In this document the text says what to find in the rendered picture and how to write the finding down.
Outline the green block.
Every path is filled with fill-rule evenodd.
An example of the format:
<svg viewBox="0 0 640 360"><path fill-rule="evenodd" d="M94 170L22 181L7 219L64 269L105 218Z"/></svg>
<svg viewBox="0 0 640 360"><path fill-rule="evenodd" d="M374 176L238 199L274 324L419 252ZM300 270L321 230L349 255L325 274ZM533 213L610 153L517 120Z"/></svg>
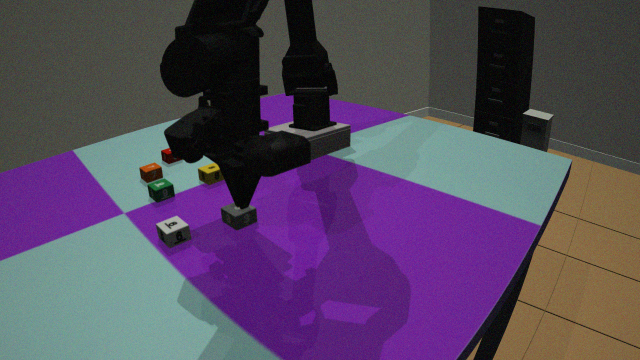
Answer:
<svg viewBox="0 0 640 360"><path fill-rule="evenodd" d="M175 196L174 185L166 180L166 178L148 184L147 188L150 198L157 203L169 198L174 198Z"/></svg>

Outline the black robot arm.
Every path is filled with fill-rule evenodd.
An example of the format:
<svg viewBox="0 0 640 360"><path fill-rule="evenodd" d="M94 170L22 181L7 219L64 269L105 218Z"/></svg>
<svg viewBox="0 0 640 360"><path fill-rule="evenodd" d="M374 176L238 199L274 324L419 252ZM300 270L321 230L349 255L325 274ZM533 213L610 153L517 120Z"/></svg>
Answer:
<svg viewBox="0 0 640 360"><path fill-rule="evenodd" d="M208 91L228 82L259 78L256 23L269 0L194 0L185 25L174 28L160 73L166 88L178 97ZM337 125L330 121L329 96L338 95L338 81L326 49L317 40L313 0L285 0L290 46L282 58L286 96L294 96L290 128L310 132ZM326 87L326 88L325 88ZM222 144L237 142L230 104L223 98L210 105L199 96L198 109L165 131L174 158L200 161Z"/></svg>

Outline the red block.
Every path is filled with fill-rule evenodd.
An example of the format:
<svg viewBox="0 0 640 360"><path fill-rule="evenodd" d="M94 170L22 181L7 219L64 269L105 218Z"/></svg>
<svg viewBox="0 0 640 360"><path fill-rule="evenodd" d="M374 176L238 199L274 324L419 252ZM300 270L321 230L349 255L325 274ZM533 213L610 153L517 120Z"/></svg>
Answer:
<svg viewBox="0 0 640 360"><path fill-rule="evenodd" d="M170 148L161 151L162 161L171 164L182 160L181 158L174 158Z"/></svg>

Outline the orange block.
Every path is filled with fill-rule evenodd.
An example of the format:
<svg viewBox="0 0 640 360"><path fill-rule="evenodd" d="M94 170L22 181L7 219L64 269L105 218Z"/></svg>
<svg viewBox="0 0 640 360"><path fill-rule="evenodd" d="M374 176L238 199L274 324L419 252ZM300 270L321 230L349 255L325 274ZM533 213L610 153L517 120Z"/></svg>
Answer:
<svg viewBox="0 0 640 360"><path fill-rule="evenodd" d="M142 180L147 183L163 178L162 167L156 162L139 167Z"/></svg>

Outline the yellow block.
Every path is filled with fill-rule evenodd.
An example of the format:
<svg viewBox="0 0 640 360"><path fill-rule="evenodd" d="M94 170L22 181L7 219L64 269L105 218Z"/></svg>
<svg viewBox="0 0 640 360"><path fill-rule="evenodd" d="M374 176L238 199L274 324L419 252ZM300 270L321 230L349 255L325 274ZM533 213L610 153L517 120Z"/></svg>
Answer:
<svg viewBox="0 0 640 360"><path fill-rule="evenodd" d="M207 185L212 185L224 180L223 174L215 162L198 168L198 176L199 180Z"/></svg>

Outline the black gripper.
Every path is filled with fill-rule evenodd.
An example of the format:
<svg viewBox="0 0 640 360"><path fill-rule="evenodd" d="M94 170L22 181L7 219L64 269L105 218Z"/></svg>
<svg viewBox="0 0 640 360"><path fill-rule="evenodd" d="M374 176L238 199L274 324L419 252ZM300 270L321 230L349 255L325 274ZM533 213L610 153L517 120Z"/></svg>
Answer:
<svg viewBox="0 0 640 360"><path fill-rule="evenodd" d="M262 120L260 111L260 96L268 95L268 86L260 85L259 78L226 82L203 91L211 106L217 106L217 98L230 105L237 141L222 143L204 157L218 165L240 209L249 207L262 176L274 177L311 162L311 142L304 136L282 130L259 135L269 130L269 120Z"/></svg>

